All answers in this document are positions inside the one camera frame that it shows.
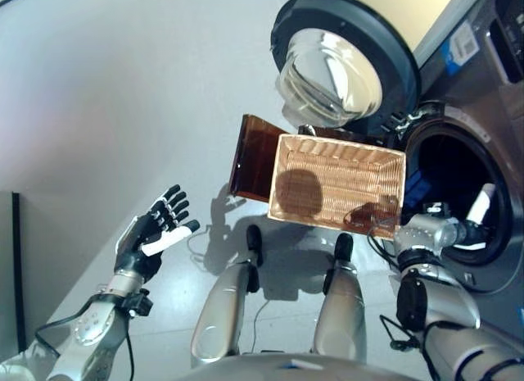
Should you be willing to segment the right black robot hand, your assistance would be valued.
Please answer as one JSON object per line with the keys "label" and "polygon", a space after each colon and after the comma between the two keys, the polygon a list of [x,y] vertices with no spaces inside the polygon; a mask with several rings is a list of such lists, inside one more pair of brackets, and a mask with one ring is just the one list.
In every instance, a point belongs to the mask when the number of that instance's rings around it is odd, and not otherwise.
{"label": "right black robot hand", "polygon": [[479,251],[486,247],[490,230],[483,225],[483,220],[490,209],[495,190],[496,186],[492,183],[486,183],[481,187],[466,219],[461,222],[463,234],[455,242],[454,247],[469,252]]}

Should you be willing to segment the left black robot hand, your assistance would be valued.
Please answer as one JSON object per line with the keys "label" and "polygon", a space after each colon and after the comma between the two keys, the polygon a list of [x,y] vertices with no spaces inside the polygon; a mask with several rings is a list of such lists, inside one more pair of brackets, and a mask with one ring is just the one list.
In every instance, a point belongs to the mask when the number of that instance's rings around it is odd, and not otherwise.
{"label": "left black robot hand", "polygon": [[189,238],[199,228],[189,220],[187,194],[175,184],[162,193],[141,215],[135,216],[115,246],[114,271],[131,271],[144,283],[160,269],[162,253]]}

